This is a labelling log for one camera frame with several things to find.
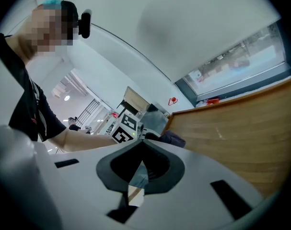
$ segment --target wooden wall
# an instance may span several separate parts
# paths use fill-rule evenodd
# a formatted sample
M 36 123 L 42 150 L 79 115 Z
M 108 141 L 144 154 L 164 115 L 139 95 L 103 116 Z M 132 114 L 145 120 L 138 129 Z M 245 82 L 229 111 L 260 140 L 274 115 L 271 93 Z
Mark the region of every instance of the wooden wall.
M 291 169 L 291 79 L 235 100 L 173 113 L 165 130 L 267 197 Z

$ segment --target red object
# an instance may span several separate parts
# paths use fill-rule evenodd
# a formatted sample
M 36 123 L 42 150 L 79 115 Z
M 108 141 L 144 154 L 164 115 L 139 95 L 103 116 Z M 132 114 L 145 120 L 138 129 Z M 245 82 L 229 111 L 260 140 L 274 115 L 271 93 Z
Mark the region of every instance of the red object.
M 207 105 L 212 105 L 212 104 L 217 104 L 219 103 L 219 99 L 211 99 L 211 100 L 207 100 Z
M 175 97 L 169 99 L 169 105 L 173 105 L 176 102 L 178 102 L 178 99 L 176 99 Z

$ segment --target person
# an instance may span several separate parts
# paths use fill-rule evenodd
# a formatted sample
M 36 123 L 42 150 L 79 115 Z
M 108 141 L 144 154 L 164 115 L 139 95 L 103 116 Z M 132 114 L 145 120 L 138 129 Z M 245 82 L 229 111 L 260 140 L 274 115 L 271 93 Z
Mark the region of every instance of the person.
M 54 52 L 57 46 L 72 45 L 78 33 L 78 13 L 69 1 L 49 0 L 32 11 L 14 35 L 0 34 L 0 60 L 24 92 L 9 126 L 24 132 L 32 141 L 38 135 L 65 151 L 100 148 L 116 144 L 110 136 L 89 136 L 67 129 L 51 111 L 43 90 L 28 75 L 27 64 L 36 55 Z
M 81 129 L 79 126 L 76 125 L 76 120 L 77 117 L 69 117 L 68 118 L 68 123 L 69 123 L 69 129 L 70 130 L 75 130 L 75 131 L 79 131 L 85 134 L 89 134 L 91 131 L 91 128 L 86 126 L 85 129 Z

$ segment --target railing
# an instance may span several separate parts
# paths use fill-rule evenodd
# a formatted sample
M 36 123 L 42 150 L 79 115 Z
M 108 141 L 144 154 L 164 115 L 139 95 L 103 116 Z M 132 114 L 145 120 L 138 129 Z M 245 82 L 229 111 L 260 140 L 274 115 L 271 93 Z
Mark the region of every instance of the railing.
M 95 99 L 84 109 L 80 116 L 76 120 L 76 125 L 81 127 L 89 116 L 98 108 L 99 102 Z

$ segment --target black t-shirt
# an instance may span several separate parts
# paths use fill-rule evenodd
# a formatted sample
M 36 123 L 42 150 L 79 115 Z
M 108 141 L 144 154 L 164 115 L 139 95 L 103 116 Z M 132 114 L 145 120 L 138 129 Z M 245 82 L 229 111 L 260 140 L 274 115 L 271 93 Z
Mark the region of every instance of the black t-shirt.
M 70 125 L 69 129 L 70 129 L 70 130 L 78 131 L 78 130 L 81 129 L 81 128 L 78 127 L 77 125 Z
M 0 59 L 24 89 L 9 126 L 24 132 L 33 141 L 37 141 L 38 134 L 41 140 L 45 141 L 65 130 L 66 127 L 50 110 L 41 88 L 35 83 L 35 86 L 32 85 L 24 62 L 8 46 L 3 34 L 0 34 Z M 39 92 L 37 99 L 35 88 Z

